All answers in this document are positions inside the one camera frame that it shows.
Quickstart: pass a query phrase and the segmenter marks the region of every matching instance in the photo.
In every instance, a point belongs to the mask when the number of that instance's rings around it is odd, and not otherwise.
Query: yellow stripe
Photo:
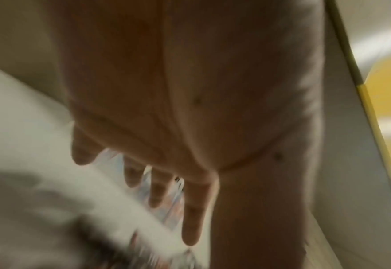
[[[373,135],[376,139],[377,145],[379,147],[380,152],[382,153],[383,162],[385,164],[387,173],[391,178],[391,157],[389,151],[386,147],[385,140],[383,138],[382,132],[379,128],[379,123],[377,121],[376,113],[373,109],[373,104],[371,102],[370,96],[368,95],[367,87],[365,84],[361,84],[357,86],[358,92],[361,96],[361,101],[363,102],[364,109],[367,113],[367,117],[370,121],[370,126],[373,130]]]

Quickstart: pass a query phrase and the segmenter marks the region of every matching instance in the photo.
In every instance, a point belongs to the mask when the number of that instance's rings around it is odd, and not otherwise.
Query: skin
[[[319,0],[43,1],[75,119],[72,156],[125,154],[149,203],[185,179],[197,243],[217,181],[211,268],[297,269],[321,144]]]

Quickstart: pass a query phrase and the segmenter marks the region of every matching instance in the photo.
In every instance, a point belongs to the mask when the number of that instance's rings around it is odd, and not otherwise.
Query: hand
[[[130,186],[152,165],[154,207],[183,177],[189,245],[219,177],[212,268],[295,268],[320,144],[321,1],[45,3],[75,162],[123,152]]]

